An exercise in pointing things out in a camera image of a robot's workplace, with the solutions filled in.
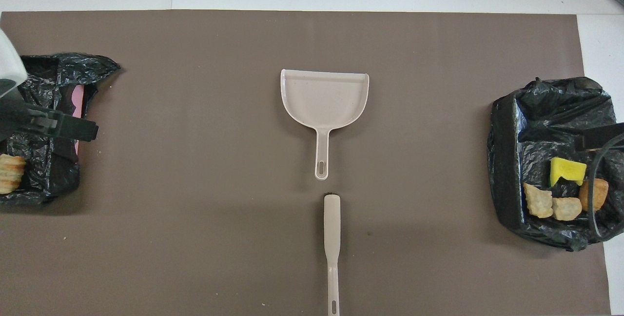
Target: dustpan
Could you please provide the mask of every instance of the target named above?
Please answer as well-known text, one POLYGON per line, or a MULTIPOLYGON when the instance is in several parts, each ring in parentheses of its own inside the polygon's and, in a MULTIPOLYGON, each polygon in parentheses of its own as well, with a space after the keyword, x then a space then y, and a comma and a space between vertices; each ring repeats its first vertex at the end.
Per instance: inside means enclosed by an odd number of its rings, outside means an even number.
POLYGON ((314 175, 330 170, 330 132, 353 123, 368 99, 368 74, 281 71, 281 100, 290 116, 316 131, 314 175))

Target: black garbage bag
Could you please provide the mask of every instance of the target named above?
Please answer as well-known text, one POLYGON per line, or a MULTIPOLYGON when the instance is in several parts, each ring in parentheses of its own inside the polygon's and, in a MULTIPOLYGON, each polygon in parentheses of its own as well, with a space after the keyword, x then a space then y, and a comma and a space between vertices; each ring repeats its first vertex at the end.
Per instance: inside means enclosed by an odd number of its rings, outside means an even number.
MULTIPOLYGON (((82 84, 83 117, 98 92, 96 83, 120 69, 105 56, 74 53, 22 56, 22 62, 28 79, 18 89, 26 102, 71 115, 76 109, 72 93, 82 84)), ((73 140, 15 133, 3 142, 0 152, 26 160, 20 187, 0 195, 0 203, 45 203, 78 188, 80 167, 73 140)))
MULTIPOLYGON (((487 156, 490 190, 501 224, 518 236, 568 251, 583 250, 599 242, 586 212, 567 222, 529 215, 522 183, 550 190, 554 198, 577 198, 579 186, 574 182, 560 180, 550 187, 550 159, 560 157, 589 165, 596 152, 575 151, 575 137, 580 130, 614 123, 611 96, 588 78, 536 79, 496 100, 487 156)), ((609 183, 606 203, 595 213, 598 229, 621 230, 624 153, 608 151, 596 178, 609 183)))

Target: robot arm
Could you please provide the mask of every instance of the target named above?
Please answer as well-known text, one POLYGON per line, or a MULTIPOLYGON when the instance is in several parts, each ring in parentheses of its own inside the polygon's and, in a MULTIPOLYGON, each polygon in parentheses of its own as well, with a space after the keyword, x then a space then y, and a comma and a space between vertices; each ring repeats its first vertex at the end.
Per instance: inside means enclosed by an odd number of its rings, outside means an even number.
POLYGON ((96 138, 98 126, 95 122, 24 102, 17 87, 27 77, 20 56, 0 30, 0 140, 13 132, 87 142, 96 138))
POLYGON ((22 84, 27 77, 22 59, 0 29, 0 98, 22 84))

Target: food scrap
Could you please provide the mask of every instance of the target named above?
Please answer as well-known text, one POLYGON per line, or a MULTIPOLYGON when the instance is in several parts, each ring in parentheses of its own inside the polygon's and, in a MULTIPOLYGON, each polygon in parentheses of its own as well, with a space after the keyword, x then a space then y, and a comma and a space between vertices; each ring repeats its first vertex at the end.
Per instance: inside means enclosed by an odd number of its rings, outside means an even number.
MULTIPOLYGON (((593 211, 600 210, 606 200, 606 194, 609 191, 609 183, 600 178, 596 178, 593 181, 593 211)), ((581 200, 581 206, 583 211, 589 211, 589 182, 584 181, 581 189, 579 190, 579 199, 581 200)))
POLYGON ((20 186, 25 166, 21 156, 0 155, 0 194, 9 194, 20 186))
POLYGON ((522 183, 522 187, 524 187, 529 214, 539 218, 552 216, 552 192, 550 190, 539 190, 528 183, 522 183))
POLYGON ((553 187, 559 178, 573 180, 578 185, 583 184, 586 163, 566 160, 564 158, 550 159, 550 186, 553 187))
POLYGON ((579 198, 553 198, 553 217, 559 221, 571 221, 581 213, 579 198))

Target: bread piece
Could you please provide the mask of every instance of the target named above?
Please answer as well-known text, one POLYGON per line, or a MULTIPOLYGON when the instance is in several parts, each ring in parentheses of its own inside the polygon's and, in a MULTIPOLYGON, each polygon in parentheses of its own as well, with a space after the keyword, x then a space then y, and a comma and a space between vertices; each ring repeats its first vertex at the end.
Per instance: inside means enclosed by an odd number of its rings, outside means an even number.
MULTIPOLYGON (((609 183, 600 178, 596 178, 593 181, 593 211, 596 212, 600 210, 602 205, 605 203, 606 194, 609 191, 609 183)), ((579 199, 581 200, 581 206, 583 207, 583 211, 589 211, 589 201, 587 200, 589 196, 589 182, 584 181, 581 189, 579 190, 579 199)))
POLYGON ((570 221, 581 213, 579 198, 553 198, 552 215, 559 221, 570 221))
POLYGON ((524 187, 528 213, 539 218, 550 217, 552 215, 552 192, 539 190, 528 183, 522 183, 522 187, 524 187))
POLYGON ((9 194, 20 186, 25 166, 21 156, 0 155, 0 194, 9 194))

